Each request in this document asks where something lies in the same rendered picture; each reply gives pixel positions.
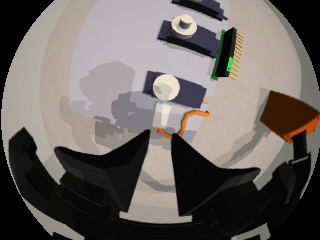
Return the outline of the black pin header strip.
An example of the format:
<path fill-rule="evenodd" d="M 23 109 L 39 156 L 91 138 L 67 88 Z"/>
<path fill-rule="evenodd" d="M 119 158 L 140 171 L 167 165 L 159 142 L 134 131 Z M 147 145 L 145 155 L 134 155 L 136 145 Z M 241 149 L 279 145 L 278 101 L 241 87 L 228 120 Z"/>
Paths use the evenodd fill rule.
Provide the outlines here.
<path fill-rule="evenodd" d="M 229 77 L 231 72 L 233 56 L 235 56 L 235 45 L 236 45 L 236 28 L 228 29 L 224 31 L 221 29 L 221 40 L 219 53 L 217 53 L 215 68 L 211 79 L 219 80 L 219 77 Z"/>

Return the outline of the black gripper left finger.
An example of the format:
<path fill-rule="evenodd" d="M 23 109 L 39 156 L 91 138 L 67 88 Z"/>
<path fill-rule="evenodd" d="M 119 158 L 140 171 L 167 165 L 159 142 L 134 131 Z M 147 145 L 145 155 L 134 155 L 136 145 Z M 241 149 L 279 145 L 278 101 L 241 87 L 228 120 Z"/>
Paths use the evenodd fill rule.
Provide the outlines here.
<path fill-rule="evenodd" d="M 144 129 L 140 135 L 105 155 L 92 155 L 71 151 L 57 145 L 53 149 L 61 167 L 88 183 L 107 189 L 121 212 L 129 211 L 129 204 L 135 193 L 137 179 L 148 152 L 149 131 Z"/>

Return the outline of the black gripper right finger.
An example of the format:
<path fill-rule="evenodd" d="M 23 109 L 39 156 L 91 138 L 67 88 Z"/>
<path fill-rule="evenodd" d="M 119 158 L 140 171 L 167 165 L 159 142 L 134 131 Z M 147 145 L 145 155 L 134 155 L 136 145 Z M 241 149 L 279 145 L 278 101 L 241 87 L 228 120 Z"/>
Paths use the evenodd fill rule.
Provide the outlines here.
<path fill-rule="evenodd" d="M 255 167 L 216 167 L 177 133 L 172 133 L 171 153 L 179 217 L 191 216 L 192 211 L 219 195 L 220 191 L 256 179 L 261 172 Z"/>

